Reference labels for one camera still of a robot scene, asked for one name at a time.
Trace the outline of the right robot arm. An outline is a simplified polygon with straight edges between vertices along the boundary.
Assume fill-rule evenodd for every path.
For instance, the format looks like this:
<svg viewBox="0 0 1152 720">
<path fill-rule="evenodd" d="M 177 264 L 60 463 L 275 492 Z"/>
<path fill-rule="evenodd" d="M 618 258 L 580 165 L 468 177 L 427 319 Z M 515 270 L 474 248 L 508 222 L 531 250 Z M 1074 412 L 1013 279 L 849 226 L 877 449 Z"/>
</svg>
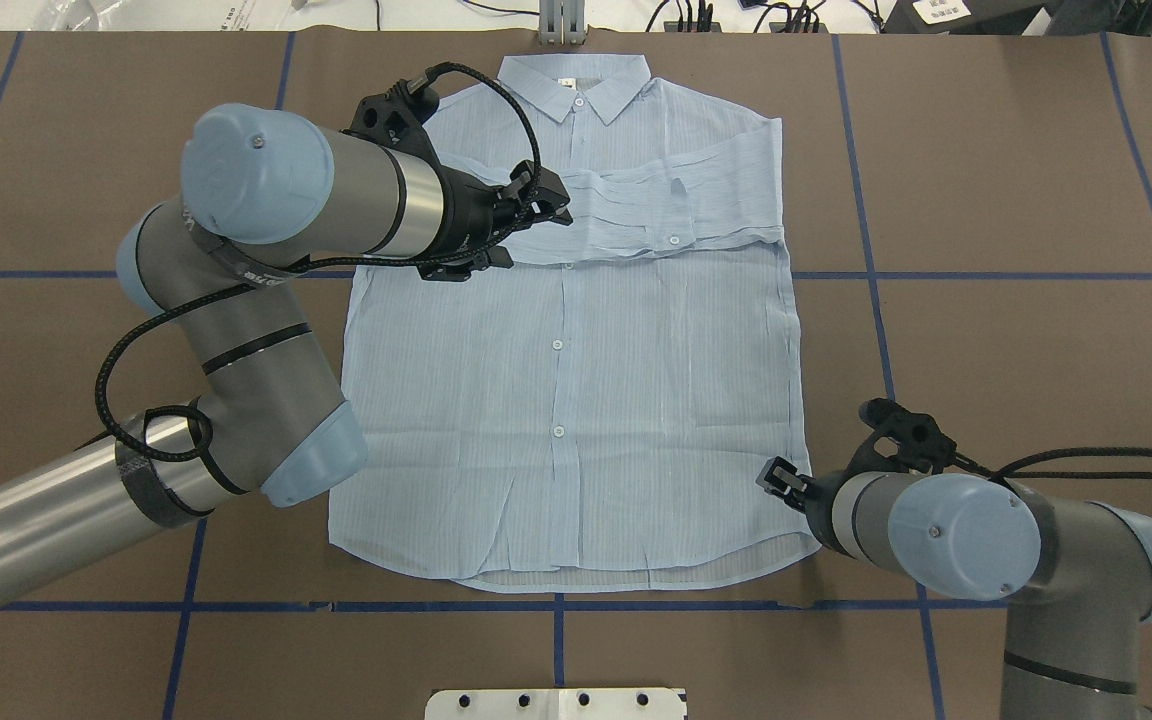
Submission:
<svg viewBox="0 0 1152 720">
<path fill-rule="evenodd" d="M 977 473 L 854 461 L 810 477 L 783 457 L 759 487 L 823 546 L 952 600 L 1006 602 L 1002 719 L 1152 719 L 1152 518 Z"/>
</svg>

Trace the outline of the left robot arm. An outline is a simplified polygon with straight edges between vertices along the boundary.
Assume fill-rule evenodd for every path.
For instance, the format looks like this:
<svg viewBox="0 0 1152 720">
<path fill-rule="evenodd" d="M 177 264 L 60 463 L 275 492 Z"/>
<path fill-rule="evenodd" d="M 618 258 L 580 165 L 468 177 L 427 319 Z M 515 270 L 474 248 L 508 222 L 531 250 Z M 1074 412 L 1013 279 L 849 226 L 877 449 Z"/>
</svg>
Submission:
<svg viewBox="0 0 1152 720">
<path fill-rule="evenodd" d="M 430 281 L 507 268 L 505 241 L 570 223 L 535 124 L 506 181 L 445 164 L 431 90 L 393 88 L 332 131 L 229 103 L 197 120 L 179 195 L 132 225 L 116 278 L 145 319 L 93 381 L 103 430 L 0 486 L 0 607 L 262 493 L 288 507 L 364 467 L 361 423 L 294 293 L 325 266 L 412 266 Z"/>
</svg>

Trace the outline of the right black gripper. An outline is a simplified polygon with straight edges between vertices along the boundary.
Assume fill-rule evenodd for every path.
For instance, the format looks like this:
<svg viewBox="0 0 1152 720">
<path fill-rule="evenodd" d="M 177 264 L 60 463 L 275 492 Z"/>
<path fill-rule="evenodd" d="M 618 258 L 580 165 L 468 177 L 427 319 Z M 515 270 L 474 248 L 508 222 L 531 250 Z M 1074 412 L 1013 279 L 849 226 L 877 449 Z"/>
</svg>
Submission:
<svg viewBox="0 0 1152 720">
<path fill-rule="evenodd" d="M 842 548 L 833 520 L 833 507 L 838 492 L 844 487 L 846 482 L 846 473 L 841 471 L 810 477 L 780 456 L 765 462 L 761 473 L 756 478 L 756 484 L 765 493 L 801 511 L 814 539 L 829 550 Z"/>
</svg>

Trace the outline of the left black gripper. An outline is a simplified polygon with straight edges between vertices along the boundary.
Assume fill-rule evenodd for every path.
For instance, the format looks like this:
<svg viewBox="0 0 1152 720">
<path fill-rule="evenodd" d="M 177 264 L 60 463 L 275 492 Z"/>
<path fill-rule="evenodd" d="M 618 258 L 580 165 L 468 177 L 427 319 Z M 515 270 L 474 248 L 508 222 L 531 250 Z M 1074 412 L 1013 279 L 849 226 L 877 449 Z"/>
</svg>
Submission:
<svg viewBox="0 0 1152 720">
<path fill-rule="evenodd" d="M 505 184 L 488 184 L 467 170 L 444 169 L 447 215 L 435 237 L 435 263 L 417 266 L 422 281 L 467 282 L 476 272 L 509 270 L 503 247 L 535 225 L 573 225 L 570 192 L 545 167 L 515 167 Z"/>
</svg>

